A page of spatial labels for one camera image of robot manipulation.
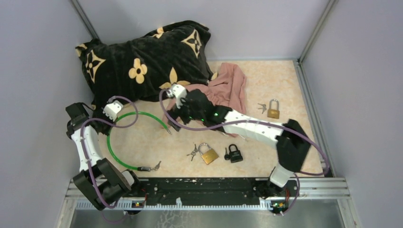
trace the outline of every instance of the padlock shackle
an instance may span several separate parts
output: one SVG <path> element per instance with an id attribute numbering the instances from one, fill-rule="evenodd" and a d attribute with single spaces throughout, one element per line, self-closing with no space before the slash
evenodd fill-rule
<path id="1" fill-rule="evenodd" d="M 236 149 L 236 150 L 234 150 L 234 151 L 239 151 L 237 145 L 231 144 L 231 145 L 228 146 L 228 149 L 230 150 L 230 152 L 233 152 L 233 150 L 231 150 L 231 147 L 232 147 L 232 146 L 235 146 L 235 149 Z"/>
<path id="2" fill-rule="evenodd" d="M 277 110 L 280 110 L 280 102 L 277 99 L 271 99 L 269 103 L 269 109 L 271 109 L 271 103 L 275 101 L 277 103 Z"/>
<path id="3" fill-rule="evenodd" d="M 200 151 L 200 147 L 201 147 L 201 146 L 207 146 L 207 147 L 209 148 L 209 150 L 212 149 L 212 148 L 211 148 L 207 143 L 205 143 L 205 142 L 202 143 L 202 144 L 200 144 L 199 147 L 197 148 L 197 150 L 199 151 L 199 153 L 200 153 L 201 155 L 203 155 L 203 153 Z"/>

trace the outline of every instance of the pink cloth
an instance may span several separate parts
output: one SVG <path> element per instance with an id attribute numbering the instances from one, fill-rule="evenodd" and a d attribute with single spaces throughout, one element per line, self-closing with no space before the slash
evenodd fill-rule
<path id="1" fill-rule="evenodd" d="M 240 67 L 236 64 L 223 63 L 221 64 L 218 77 L 210 81 L 208 85 L 185 85 L 185 88 L 188 91 L 200 89 L 200 91 L 206 94 L 208 100 L 213 105 L 228 106 L 245 114 L 245 85 L 246 76 Z M 172 99 L 166 109 L 170 110 L 175 105 L 175 101 L 176 99 Z M 168 123 L 168 118 L 164 115 L 162 121 Z"/>

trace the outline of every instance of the cable connector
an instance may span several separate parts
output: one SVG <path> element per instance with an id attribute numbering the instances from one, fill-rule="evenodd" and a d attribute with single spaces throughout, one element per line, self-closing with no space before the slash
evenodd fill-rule
<path id="1" fill-rule="evenodd" d="M 113 103 L 107 104 L 103 109 L 102 113 L 105 114 L 109 119 L 115 121 L 117 114 L 123 109 L 123 104 L 119 101 L 113 101 Z"/>
<path id="2" fill-rule="evenodd" d="M 151 171 L 151 167 L 146 167 L 146 166 L 137 167 L 137 171 L 150 172 L 150 171 Z"/>

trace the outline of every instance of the white wall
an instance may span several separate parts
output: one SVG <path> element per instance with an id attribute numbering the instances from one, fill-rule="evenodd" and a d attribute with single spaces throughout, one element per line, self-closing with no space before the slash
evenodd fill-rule
<path id="1" fill-rule="evenodd" d="M 303 64 L 365 228 L 402 227 L 403 1 L 341 0 Z"/>
<path id="2" fill-rule="evenodd" d="M 54 227 L 78 171 L 64 108 L 91 92 L 74 47 L 91 37 L 68 0 L 0 2 L 0 227 Z"/>
<path id="3" fill-rule="evenodd" d="M 209 60 L 297 58 L 327 0 L 79 0 L 98 36 L 125 42 L 182 20 L 210 28 Z"/>

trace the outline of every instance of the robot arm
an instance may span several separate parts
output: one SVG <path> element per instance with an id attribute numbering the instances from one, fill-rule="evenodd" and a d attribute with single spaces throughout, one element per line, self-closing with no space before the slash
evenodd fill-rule
<path id="1" fill-rule="evenodd" d="M 121 103 L 114 101 L 104 108 L 104 114 L 114 121 L 122 107 L 123 105 Z M 96 122 L 91 122 L 89 125 L 84 126 L 84 137 L 82 138 L 80 130 L 82 124 L 89 119 L 87 111 L 81 103 L 74 103 L 66 107 L 66 111 L 71 118 L 67 123 L 67 136 L 75 142 L 80 157 L 79 174 L 73 177 L 73 182 L 84 196 L 98 210 L 105 208 L 89 177 L 90 173 L 87 161 L 90 161 L 94 178 L 100 177 L 101 175 L 106 178 L 106 181 L 97 186 L 97 188 L 102 198 L 105 199 L 108 204 L 117 201 L 129 192 L 137 190 L 140 186 L 140 181 L 133 171 L 125 170 L 119 172 L 106 158 L 102 158 L 98 143 L 98 132 L 101 131 L 102 126 Z M 88 160 L 84 155 L 81 140 L 84 140 Z"/>
<path id="2" fill-rule="evenodd" d="M 221 123 L 247 120 L 245 123 L 225 125 L 214 130 L 246 136 L 264 142 L 277 150 L 278 164 L 272 171 L 268 183 L 269 188 L 274 188 L 274 191 L 282 191 L 293 173 L 301 170 L 310 144 L 300 137 L 279 128 L 248 123 L 249 121 L 268 122 L 241 114 L 226 106 L 213 105 L 200 90 L 188 92 L 181 85 L 173 85 L 168 92 L 168 97 L 176 98 L 176 106 L 169 110 L 168 114 L 173 119 L 180 117 L 184 124 L 190 120 L 201 120 L 205 126 L 209 127 Z M 180 130 L 180 127 L 171 121 L 168 124 L 173 126 L 175 130 Z M 282 125 L 306 136 L 304 130 L 295 120 L 290 119 L 287 123 L 271 124 Z"/>

